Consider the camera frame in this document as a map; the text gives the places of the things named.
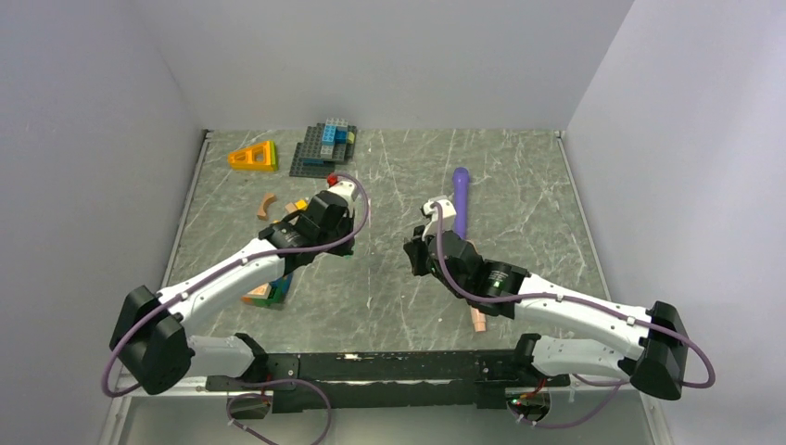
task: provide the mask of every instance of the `yellow lego brick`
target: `yellow lego brick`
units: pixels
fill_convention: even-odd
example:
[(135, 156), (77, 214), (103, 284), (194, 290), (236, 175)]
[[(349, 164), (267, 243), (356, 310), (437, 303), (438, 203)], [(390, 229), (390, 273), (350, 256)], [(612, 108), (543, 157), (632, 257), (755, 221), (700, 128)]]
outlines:
[(235, 170), (277, 172), (278, 155), (273, 141), (264, 141), (233, 151), (227, 156), (229, 166)]

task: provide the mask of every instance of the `gray wall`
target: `gray wall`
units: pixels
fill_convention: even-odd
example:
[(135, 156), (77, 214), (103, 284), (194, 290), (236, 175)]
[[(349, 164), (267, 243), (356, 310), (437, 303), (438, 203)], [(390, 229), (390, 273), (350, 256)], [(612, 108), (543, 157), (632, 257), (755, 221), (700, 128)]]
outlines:
[(677, 305), (715, 362), (665, 404), (679, 444), (786, 435), (784, 7), (637, 1), (568, 127), (612, 297)]
[(564, 129), (632, 0), (135, 0), (212, 129)]
[(142, 23), (0, 6), (0, 443), (95, 443), (122, 299), (160, 284), (201, 134)]

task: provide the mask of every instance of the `gray lego baseplate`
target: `gray lego baseplate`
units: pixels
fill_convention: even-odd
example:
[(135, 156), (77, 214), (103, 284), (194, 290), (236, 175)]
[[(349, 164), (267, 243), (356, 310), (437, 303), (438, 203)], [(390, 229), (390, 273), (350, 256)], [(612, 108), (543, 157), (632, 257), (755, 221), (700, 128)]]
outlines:
[[(348, 127), (350, 132), (355, 133), (357, 138), (358, 127), (350, 125)], [(303, 138), (302, 151), (300, 157), (303, 159), (324, 160), (344, 164), (352, 159), (355, 153), (354, 144), (336, 144), (333, 149), (333, 156), (325, 158), (322, 155), (322, 133), (324, 131), (324, 124), (318, 123), (316, 126), (309, 127), (306, 130), (306, 137)]]
[(305, 159), (302, 158), (303, 144), (298, 142), (295, 147), (295, 156), (292, 158), (292, 167), (289, 168), (289, 176), (296, 178), (317, 178), (324, 179), (328, 174), (336, 170), (336, 165), (333, 162), (325, 162), (322, 164), (307, 164)]

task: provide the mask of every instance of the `purple baseball bat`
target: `purple baseball bat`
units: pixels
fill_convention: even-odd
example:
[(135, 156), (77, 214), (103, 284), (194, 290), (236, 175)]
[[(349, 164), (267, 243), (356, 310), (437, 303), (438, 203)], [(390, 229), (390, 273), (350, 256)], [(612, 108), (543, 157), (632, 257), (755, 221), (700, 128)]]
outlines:
[(469, 171), (459, 167), (453, 171), (453, 206), (456, 209), (456, 220), (453, 232), (466, 239), (467, 190), (469, 189)]

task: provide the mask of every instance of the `orange plastic block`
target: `orange plastic block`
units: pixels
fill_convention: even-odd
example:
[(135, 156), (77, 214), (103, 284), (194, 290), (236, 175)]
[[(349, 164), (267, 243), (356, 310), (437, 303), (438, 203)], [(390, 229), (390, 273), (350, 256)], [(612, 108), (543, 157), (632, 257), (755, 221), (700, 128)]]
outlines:
[(273, 141), (260, 142), (233, 151), (227, 157), (229, 166), (235, 170), (253, 170), (258, 172), (277, 172), (278, 156)]

